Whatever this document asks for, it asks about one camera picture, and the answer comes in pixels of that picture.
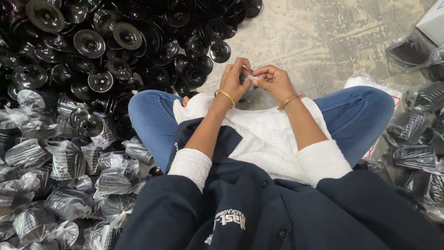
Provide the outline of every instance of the white box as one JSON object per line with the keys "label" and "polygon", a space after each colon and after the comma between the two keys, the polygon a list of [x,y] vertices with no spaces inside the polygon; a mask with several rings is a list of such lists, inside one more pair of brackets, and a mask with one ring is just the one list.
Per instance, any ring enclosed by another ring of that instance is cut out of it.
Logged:
{"label": "white box", "polygon": [[444,44],[444,0],[438,0],[419,21],[416,27],[436,45]]}

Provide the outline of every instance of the black plastic disc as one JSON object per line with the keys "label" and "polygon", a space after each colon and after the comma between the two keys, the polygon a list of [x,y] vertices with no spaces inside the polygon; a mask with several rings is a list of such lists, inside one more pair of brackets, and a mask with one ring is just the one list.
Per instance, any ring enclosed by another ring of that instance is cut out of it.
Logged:
{"label": "black plastic disc", "polygon": [[230,46],[224,41],[217,41],[211,46],[210,55],[216,63],[224,63],[231,56]]}

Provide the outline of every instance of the jacket button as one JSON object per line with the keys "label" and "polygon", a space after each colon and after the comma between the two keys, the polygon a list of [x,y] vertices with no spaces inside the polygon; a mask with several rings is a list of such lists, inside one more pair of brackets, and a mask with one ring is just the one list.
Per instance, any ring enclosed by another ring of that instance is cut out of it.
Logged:
{"label": "jacket button", "polygon": [[277,235],[279,237],[280,240],[285,240],[285,238],[287,237],[287,232],[285,231],[280,231],[279,234]]}

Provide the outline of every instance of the concrete floor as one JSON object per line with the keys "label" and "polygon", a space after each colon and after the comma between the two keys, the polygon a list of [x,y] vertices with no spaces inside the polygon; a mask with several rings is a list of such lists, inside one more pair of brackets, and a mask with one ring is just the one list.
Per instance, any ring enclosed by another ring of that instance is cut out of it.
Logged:
{"label": "concrete floor", "polygon": [[[342,88],[356,71],[401,85],[426,82],[419,71],[395,75],[387,70],[383,50],[411,31],[436,0],[263,0],[263,10],[246,19],[226,40],[231,58],[214,64],[198,89],[213,94],[227,64],[248,58],[252,68],[272,64],[285,69],[299,93],[311,99]],[[273,99],[254,90],[241,109],[274,107]]]}

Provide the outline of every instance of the person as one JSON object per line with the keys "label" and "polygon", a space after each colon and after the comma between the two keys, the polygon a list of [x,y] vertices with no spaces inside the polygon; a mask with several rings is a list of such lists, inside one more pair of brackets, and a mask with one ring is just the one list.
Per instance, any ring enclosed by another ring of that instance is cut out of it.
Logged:
{"label": "person", "polygon": [[[388,94],[358,86],[312,105],[296,94],[287,72],[272,65],[253,72],[264,80],[241,85],[239,74],[249,68],[245,58],[228,65],[204,115],[179,124],[173,110],[186,109],[204,94],[180,108],[174,106],[180,97],[159,91],[132,97],[131,122],[166,174],[143,187],[116,250],[443,249],[439,230],[393,187],[350,167],[392,116]],[[253,112],[257,119],[249,120],[256,127],[238,125],[239,117],[233,118],[238,111],[230,108],[252,84],[271,94],[279,110]],[[314,118],[317,109],[321,121]],[[279,144],[285,141],[257,132],[280,131],[261,127],[265,113],[288,121],[297,143],[290,151],[295,161],[283,159]],[[243,153],[235,153],[239,147]]]}

